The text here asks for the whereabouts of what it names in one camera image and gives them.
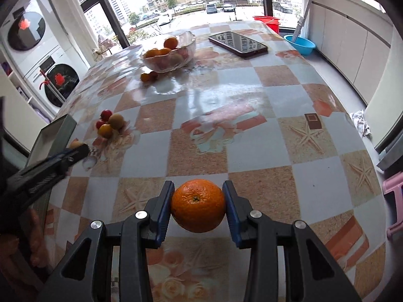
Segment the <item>person's left hand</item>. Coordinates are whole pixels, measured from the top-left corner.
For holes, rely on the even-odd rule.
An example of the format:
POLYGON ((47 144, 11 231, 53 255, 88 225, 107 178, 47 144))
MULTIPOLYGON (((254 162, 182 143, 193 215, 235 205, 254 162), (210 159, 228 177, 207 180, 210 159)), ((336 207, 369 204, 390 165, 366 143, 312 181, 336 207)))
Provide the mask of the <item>person's left hand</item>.
POLYGON ((43 268, 49 264, 49 252, 46 249, 43 230, 40 226, 40 219, 34 209, 28 209, 27 214, 32 224, 29 235, 31 263, 34 267, 43 268))

